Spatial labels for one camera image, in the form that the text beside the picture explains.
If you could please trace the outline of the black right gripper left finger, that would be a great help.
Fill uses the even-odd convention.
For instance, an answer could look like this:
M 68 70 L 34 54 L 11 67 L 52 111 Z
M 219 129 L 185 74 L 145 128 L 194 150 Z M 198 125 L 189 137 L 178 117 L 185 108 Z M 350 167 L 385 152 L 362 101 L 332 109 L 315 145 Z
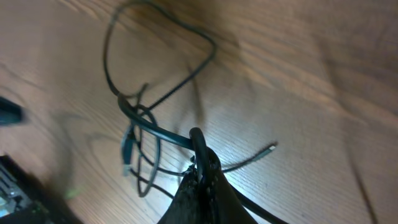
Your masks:
M 185 172 L 172 203 L 158 224 L 205 223 L 198 197 L 197 180 L 197 170 L 195 166 L 190 166 Z

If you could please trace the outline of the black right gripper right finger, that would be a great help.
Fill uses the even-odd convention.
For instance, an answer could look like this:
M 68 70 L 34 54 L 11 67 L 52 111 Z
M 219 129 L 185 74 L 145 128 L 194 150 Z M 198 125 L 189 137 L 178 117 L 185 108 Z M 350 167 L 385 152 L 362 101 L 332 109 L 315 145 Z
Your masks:
M 209 215 L 210 223 L 250 224 L 256 223 L 246 211 L 232 186 L 221 171 L 218 156 L 206 148 L 204 162 L 201 163 L 201 204 Z

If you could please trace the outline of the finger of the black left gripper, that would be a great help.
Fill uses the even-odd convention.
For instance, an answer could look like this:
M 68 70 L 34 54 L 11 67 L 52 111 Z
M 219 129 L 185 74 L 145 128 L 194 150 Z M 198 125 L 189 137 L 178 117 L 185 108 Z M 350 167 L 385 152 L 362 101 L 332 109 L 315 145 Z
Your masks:
M 25 121 L 25 113 L 20 105 L 1 97 L 1 126 L 10 126 Z

